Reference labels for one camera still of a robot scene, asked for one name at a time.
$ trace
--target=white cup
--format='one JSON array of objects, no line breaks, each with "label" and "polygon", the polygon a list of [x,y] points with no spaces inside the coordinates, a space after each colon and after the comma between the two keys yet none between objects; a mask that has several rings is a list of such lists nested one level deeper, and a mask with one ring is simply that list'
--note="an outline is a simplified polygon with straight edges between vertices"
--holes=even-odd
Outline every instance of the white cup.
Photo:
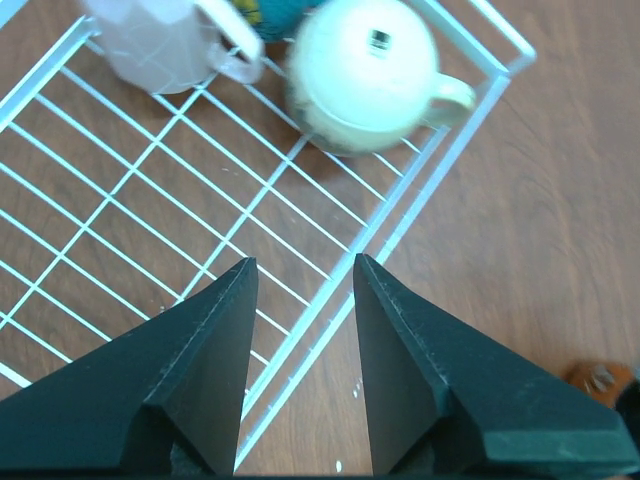
[{"label": "white cup", "polygon": [[[179,93],[217,70],[241,83],[263,72],[264,43],[227,0],[80,0],[116,74],[150,93]],[[234,55],[222,37],[238,48]]]}]

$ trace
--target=upside-down mug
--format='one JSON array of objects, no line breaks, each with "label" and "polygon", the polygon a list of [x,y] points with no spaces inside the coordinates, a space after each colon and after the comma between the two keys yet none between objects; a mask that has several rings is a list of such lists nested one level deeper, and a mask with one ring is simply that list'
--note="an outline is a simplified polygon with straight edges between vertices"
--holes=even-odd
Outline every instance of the upside-down mug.
[{"label": "upside-down mug", "polygon": [[387,149],[420,125],[454,125],[476,98],[438,72],[429,29],[399,0],[322,4],[300,25],[285,70],[289,114],[311,143],[342,156]]},{"label": "upside-down mug", "polygon": [[[241,83],[263,71],[264,42],[227,0],[80,0],[116,74],[150,93],[179,93],[217,70]],[[238,52],[230,52],[225,37]]]}]

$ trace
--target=white mug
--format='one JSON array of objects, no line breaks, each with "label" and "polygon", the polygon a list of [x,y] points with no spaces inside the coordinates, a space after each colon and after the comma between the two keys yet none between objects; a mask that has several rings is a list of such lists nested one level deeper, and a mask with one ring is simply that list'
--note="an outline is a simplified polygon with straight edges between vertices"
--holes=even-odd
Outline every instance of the white mug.
[{"label": "white mug", "polygon": [[[227,0],[80,0],[116,74],[150,93],[179,93],[212,70],[241,83],[263,72],[264,43]],[[238,47],[234,56],[222,36]]]},{"label": "white mug", "polygon": [[399,0],[328,0],[302,22],[285,70],[290,116],[341,156],[385,150],[420,125],[454,125],[475,105],[471,86],[438,72],[429,29]]}]

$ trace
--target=cup handle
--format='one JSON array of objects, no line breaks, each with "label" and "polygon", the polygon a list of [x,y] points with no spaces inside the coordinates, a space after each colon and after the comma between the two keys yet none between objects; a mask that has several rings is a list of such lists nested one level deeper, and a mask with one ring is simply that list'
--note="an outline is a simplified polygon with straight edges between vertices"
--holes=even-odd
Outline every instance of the cup handle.
[{"label": "cup handle", "polygon": [[476,92],[462,80],[438,73],[433,100],[448,102],[448,105],[429,107],[422,116],[422,125],[431,128],[453,126],[473,110]]},{"label": "cup handle", "polygon": [[[218,40],[207,53],[211,68],[240,83],[259,80],[264,71],[262,57],[265,47],[249,22],[228,0],[195,0],[194,3],[218,29]],[[229,55],[229,50],[219,38],[220,33],[239,48],[244,59]]]}]

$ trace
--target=teal mug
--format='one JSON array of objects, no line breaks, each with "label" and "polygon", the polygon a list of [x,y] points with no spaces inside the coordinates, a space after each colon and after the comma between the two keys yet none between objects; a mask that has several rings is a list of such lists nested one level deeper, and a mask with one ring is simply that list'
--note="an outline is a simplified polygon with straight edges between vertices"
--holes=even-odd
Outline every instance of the teal mug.
[{"label": "teal mug", "polygon": [[305,12],[324,0],[232,0],[242,16],[268,43],[294,35]]}]

